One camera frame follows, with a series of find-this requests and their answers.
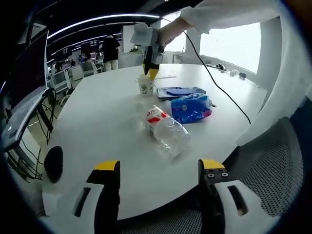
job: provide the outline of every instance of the plastic water bottle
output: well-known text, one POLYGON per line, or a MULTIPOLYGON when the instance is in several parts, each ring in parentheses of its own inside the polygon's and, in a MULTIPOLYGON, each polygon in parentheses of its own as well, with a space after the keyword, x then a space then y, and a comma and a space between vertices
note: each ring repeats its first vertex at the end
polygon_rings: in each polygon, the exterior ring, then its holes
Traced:
POLYGON ((157 106, 146 112, 145 126, 173 156, 180 154, 189 146, 191 140, 189 132, 157 106))

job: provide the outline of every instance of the floor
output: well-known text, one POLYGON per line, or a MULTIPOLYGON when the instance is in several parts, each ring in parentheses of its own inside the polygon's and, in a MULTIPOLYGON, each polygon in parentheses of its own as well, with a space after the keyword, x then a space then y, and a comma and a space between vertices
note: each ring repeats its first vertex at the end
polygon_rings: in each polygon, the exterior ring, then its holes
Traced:
MULTIPOLYGON (((72 80, 72 85, 73 88, 76 88, 77 85, 81 82, 82 80, 77 80, 77 81, 73 81, 72 80)), ((52 106, 49 105, 49 103, 45 100, 45 102, 43 103, 44 105, 46 105, 47 107, 49 107, 50 109, 52 109, 52 106)), ((59 117, 63 107, 60 106, 60 104, 57 102, 54 108, 54 115, 56 118, 59 117)), ((51 116, 51 111, 48 108, 43 108, 45 110, 46 115, 48 116, 48 118, 50 118, 51 116)), ((53 119, 53 125, 57 124, 58 120, 54 117, 53 119)), ((40 146, 40 153, 39 153, 39 162, 43 163, 45 156, 47 155, 47 143, 46 143, 46 133, 47 133, 47 127, 45 126, 45 124, 43 123, 43 120, 41 119, 41 117, 39 115, 34 115, 29 123, 28 123, 28 130, 31 133, 31 135, 33 136, 33 138, 35 139, 35 141, 37 142, 37 144, 40 146)), ((40 163, 38 163, 37 165, 37 172, 42 174, 44 171, 44 167, 43 165, 41 165, 40 163)))

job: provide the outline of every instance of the blue package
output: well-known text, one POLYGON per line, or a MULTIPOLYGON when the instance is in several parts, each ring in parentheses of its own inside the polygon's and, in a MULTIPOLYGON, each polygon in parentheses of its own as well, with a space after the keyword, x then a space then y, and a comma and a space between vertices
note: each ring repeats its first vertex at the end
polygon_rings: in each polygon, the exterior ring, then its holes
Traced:
POLYGON ((171 101, 172 117, 180 123, 193 123, 212 113, 212 103, 206 94, 190 94, 171 101))

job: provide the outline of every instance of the white sleeve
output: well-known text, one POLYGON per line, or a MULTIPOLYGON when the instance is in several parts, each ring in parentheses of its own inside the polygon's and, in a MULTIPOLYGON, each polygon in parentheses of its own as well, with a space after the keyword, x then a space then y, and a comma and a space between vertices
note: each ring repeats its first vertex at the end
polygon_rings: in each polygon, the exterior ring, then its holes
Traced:
POLYGON ((200 33, 262 22, 277 17, 278 0, 204 0, 185 7, 181 17, 200 33))

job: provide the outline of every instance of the window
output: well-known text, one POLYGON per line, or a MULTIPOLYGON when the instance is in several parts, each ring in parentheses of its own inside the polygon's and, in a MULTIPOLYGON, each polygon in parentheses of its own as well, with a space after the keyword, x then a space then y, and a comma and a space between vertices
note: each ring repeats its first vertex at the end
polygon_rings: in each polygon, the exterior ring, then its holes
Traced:
MULTIPOLYGON (((179 16, 180 16, 180 12, 178 11, 178 12, 166 15, 164 16, 164 18, 172 22, 179 16)), ((165 19, 162 19, 160 21, 161 28, 169 24, 169 22, 165 19)), ((186 41, 186 36, 184 33, 182 33, 180 36, 176 37, 170 44, 168 44, 165 47, 165 51, 180 51, 180 52, 185 51, 185 41, 186 41)))
POLYGON ((217 58, 257 73, 261 48, 260 23, 202 34, 200 54, 217 58))

